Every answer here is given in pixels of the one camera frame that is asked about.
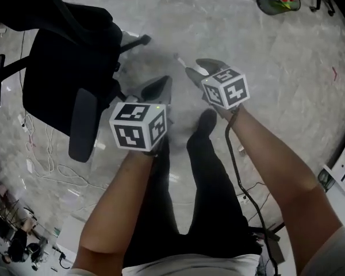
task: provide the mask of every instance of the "black shoe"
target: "black shoe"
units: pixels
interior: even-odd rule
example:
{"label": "black shoe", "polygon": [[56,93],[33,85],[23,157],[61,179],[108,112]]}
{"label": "black shoe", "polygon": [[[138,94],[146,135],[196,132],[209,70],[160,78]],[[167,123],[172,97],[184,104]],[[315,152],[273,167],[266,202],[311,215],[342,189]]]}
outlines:
{"label": "black shoe", "polygon": [[217,113],[213,109],[206,109],[198,120],[198,127],[195,133],[209,136],[217,123]]}

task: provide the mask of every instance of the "leg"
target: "leg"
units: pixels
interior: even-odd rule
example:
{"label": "leg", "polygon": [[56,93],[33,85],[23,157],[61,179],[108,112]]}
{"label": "leg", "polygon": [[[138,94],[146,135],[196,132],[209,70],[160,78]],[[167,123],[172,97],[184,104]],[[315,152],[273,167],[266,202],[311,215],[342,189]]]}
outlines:
{"label": "leg", "polygon": [[136,228],[124,256],[123,267],[150,263],[179,254],[180,237],[175,222],[173,203],[168,193],[170,170],[168,140],[155,158]]}
{"label": "leg", "polygon": [[138,45],[147,45],[151,41],[151,37],[144,34],[141,36],[141,38],[127,44],[121,47],[120,53],[124,53],[130,49],[133,49],[134,47],[137,47]]}
{"label": "leg", "polygon": [[330,16],[333,16],[335,14],[335,8],[334,6],[332,5],[332,1],[331,0],[326,0],[327,1],[327,4],[329,6],[329,11],[328,11],[328,14]]}
{"label": "leg", "polygon": [[[216,156],[209,134],[216,124],[216,112],[207,110],[187,144],[197,194],[189,230],[193,252],[216,258],[260,254],[248,229],[248,222],[236,198],[233,184]],[[202,130],[202,126],[212,129]]]}
{"label": "leg", "polygon": [[317,10],[320,10],[320,8],[321,8],[321,2],[322,2],[322,0],[317,0],[317,7],[311,6],[311,7],[310,7],[310,10],[311,10],[312,12],[316,12]]}

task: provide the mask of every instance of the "floor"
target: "floor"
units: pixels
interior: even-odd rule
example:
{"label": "floor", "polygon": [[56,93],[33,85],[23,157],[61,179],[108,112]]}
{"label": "floor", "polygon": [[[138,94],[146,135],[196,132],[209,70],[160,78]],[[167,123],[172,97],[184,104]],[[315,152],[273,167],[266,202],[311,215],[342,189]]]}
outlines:
{"label": "floor", "polygon": [[[174,60],[174,53],[178,52],[188,65],[194,65],[196,58],[214,58],[242,70],[251,94],[247,109],[295,150],[315,174],[342,137],[345,130],[345,25],[338,12],[330,17],[324,5],[317,13],[311,13],[309,6],[314,5],[315,0],[301,0],[299,11],[274,17],[263,14],[255,0],[65,1],[104,7],[123,30],[153,38],[148,46],[138,47],[121,58],[122,69],[117,77],[124,91],[159,75],[167,74],[174,80],[170,193],[181,233],[189,229],[196,190],[185,145],[207,104],[201,100],[202,93],[187,79],[182,66]],[[23,56],[28,54],[35,34],[35,30],[25,33]],[[11,30],[0,38],[0,53],[6,55],[7,63],[20,58],[22,39],[23,33]],[[335,80],[332,67],[338,74]],[[27,171],[25,143],[29,137],[18,122],[18,115],[24,113],[18,79],[18,74],[7,79],[2,90],[1,178],[36,212],[39,222],[49,231],[61,228],[70,213],[86,219],[102,195],[102,189],[69,187],[38,179]],[[45,101],[56,101],[56,98]],[[90,183],[107,187],[126,154],[115,146],[108,124],[110,114],[111,109],[103,114],[98,135],[98,142],[106,147],[96,147],[85,164],[68,157],[68,137],[54,132],[55,168],[58,164],[66,165]],[[34,120],[34,125],[34,151],[47,169],[45,125],[38,120]],[[238,189],[224,139],[225,125],[219,120],[212,140]],[[239,143],[234,135],[232,140],[237,148]],[[261,181],[247,156],[240,157],[237,153],[237,162],[244,187]],[[74,174],[62,170],[67,175]],[[57,169],[51,178],[84,185],[79,178],[65,178]],[[251,194],[261,206],[268,190],[258,185]],[[255,215],[250,203],[242,207],[248,219]],[[271,196],[262,212],[268,227],[282,221]],[[258,216],[250,225],[260,225]]]}

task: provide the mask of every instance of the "forearm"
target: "forearm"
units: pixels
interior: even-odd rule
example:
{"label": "forearm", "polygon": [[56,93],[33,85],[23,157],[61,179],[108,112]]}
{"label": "forearm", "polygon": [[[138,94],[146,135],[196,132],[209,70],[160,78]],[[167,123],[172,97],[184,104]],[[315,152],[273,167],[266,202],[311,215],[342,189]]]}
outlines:
{"label": "forearm", "polygon": [[124,254],[147,187],[153,158],[130,152],[88,219],[79,245],[99,253]]}
{"label": "forearm", "polygon": [[232,129],[280,207],[317,186],[310,168],[244,107]]}

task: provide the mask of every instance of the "chair wheel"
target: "chair wheel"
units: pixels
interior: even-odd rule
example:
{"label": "chair wheel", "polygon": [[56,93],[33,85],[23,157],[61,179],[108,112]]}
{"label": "chair wheel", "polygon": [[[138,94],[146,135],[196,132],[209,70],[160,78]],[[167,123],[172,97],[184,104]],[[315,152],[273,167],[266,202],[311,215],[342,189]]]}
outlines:
{"label": "chair wheel", "polygon": [[144,34],[144,35],[141,37],[141,39],[140,39],[140,41],[141,41],[141,43],[142,43],[143,45],[147,45],[149,42],[151,42],[151,40],[152,40],[152,38],[149,37],[149,35],[146,35],[146,34]]}
{"label": "chair wheel", "polygon": [[117,63],[116,63],[115,71],[114,71],[114,72],[118,72],[118,71],[119,71],[120,65],[121,65],[120,62],[117,62]]}

